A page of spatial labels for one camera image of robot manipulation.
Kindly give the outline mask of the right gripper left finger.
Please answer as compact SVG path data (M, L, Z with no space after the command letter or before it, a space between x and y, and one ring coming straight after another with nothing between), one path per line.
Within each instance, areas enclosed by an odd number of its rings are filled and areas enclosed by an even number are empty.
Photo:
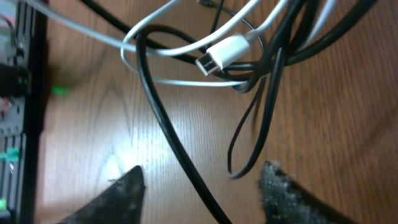
M61 223L139 224L145 194L144 174L135 166L90 203Z

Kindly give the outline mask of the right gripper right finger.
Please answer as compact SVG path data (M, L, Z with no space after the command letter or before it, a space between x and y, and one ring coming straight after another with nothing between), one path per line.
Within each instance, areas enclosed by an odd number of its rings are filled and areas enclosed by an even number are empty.
M355 224L269 161L262 166L259 191L268 224Z

